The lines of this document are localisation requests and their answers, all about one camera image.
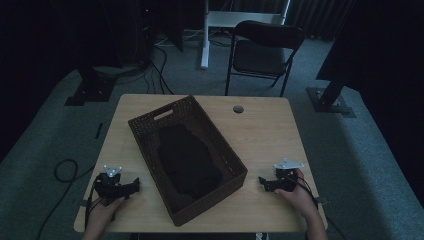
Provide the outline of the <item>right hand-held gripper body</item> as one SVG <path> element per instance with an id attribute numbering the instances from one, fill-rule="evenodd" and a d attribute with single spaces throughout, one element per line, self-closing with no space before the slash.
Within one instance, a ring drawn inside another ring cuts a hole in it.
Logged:
<path id="1" fill-rule="evenodd" d="M 297 169 L 303 168 L 304 164 L 295 160 L 284 158 L 281 162 L 274 165 L 276 180 L 270 183 L 269 190 L 274 192 L 276 189 L 283 189 L 287 192 L 293 192 L 297 186 Z"/>

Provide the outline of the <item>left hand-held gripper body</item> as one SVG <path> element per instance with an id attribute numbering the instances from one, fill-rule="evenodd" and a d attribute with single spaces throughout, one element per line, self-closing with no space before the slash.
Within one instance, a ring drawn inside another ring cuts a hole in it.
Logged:
<path id="1" fill-rule="evenodd" d="M 132 183 L 120 184 L 121 171 L 121 167 L 110 167 L 105 165 L 104 171 L 96 177 L 94 189 L 105 206 L 116 199 L 122 198 L 124 189 L 134 188 Z"/>

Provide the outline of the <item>person's right hand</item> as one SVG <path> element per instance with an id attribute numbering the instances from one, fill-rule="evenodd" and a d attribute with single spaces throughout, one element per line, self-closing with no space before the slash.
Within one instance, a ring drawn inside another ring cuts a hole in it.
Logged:
<path id="1" fill-rule="evenodd" d="M 306 220 L 311 220 L 313 217 L 319 216 L 319 213 L 306 186 L 302 183 L 304 177 L 302 171 L 297 169 L 296 173 L 298 174 L 298 185 L 292 192 L 276 189 L 274 193 L 286 199 Z"/>

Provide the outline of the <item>person's left hand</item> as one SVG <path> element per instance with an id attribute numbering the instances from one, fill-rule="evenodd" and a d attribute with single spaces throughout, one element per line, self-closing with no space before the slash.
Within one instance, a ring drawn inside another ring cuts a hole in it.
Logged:
<path id="1" fill-rule="evenodd" d="M 105 206 L 100 199 L 96 200 L 95 206 L 89 214 L 82 240 L 99 240 L 111 221 L 113 214 L 118 211 L 124 203 L 124 197 L 114 200 L 107 206 Z"/>

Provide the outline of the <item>brown wicker basket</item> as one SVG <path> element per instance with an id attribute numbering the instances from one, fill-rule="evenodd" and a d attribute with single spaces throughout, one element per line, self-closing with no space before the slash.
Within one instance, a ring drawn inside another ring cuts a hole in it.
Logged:
<path id="1" fill-rule="evenodd" d="M 164 171 L 158 149 L 159 130 L 184 125 L 209 149 L 213 164 L 221 171 L 219 186 L 200 199 L 178 193 Z M 247 168 L 194 96 L 186 96 L 128 121 L 147 167 L 173 224 L 180 227 L 240 189 Z"/>

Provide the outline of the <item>dark cloth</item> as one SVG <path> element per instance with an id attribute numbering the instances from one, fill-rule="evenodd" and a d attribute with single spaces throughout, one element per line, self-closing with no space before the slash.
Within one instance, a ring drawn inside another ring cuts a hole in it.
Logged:
<path id="1" fill-rule="evenodd" d="M 158 154 L 164 171 L 178 193 L 200 199 L 215 190 L 222 179 L 208 147 L 182 124 L 159 130 Z"/>

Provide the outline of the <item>black folding chair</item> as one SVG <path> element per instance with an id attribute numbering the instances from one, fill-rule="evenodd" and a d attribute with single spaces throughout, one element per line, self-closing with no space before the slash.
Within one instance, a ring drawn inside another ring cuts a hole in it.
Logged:
<path id="1" fill-rule="evenodd" d="M 226 75 L 225 94 L 229 93 L 232 75 L 273 79 L 272 87 L 284 77 L 283 96 L 295 54 L 305 40 L 296 26 L 246 20 L 232 31 Z"/>

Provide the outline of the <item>dark curtain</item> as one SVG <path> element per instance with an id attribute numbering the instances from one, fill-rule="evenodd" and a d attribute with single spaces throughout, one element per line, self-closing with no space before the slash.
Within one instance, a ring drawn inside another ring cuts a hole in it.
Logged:
<path id="1" fill-rule="evenodd" d="M 356 0 L 290 0 L 285 23 L 303 30 L 307 38 L 333 40 Z"/>

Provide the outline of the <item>black stand with base plate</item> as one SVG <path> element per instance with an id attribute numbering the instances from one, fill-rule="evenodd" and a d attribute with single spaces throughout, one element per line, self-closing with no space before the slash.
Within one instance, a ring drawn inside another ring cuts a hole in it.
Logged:
<path id="1" fill-rule="evenodd" d="M 73 96 L 70 96 L 66 106 L 83 106 L 86 102 L 108 102 L 117 79 L 99 75 L 92 67 L 79 67 L 82 78 Z"/>
<path id="2" fill-rule="evenodd" d="M 349 23 L 344 22 L 324 60 L 316 79 L 328 80 L 325 88 L 308 87 L 307 93 L 316 112 L 339 113 L 344 118 L 355 118 L 351 107 L 344 101 L 341 92 L 348 84 L 352 67 L 348 59 Z"/>

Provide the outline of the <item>white desk frame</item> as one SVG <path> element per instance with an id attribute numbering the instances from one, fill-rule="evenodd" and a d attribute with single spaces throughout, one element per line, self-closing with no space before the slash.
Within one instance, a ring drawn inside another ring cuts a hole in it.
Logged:
<path id="1" fill-rule="evenodd" d="M 223 10 L 210 10 L 209 0 L 204 1 L 204 35 L 203 35 L 203 48 L 200 67 L 207 69 L 209 67 L 209 53 L 210 53 L 210 41 L 209 41 L 209 28 L 210 27 L 224 27 L 233 28 L 239 22 L 245 20 L 255 20 L 264 23 L 274 23 L 284 25 L 287 19 L 288 10 L 291 5 L 291 0 L 285 0 L 283 8 L 280 13 L 255 13 L 255 12 L 231 12 Z"/>

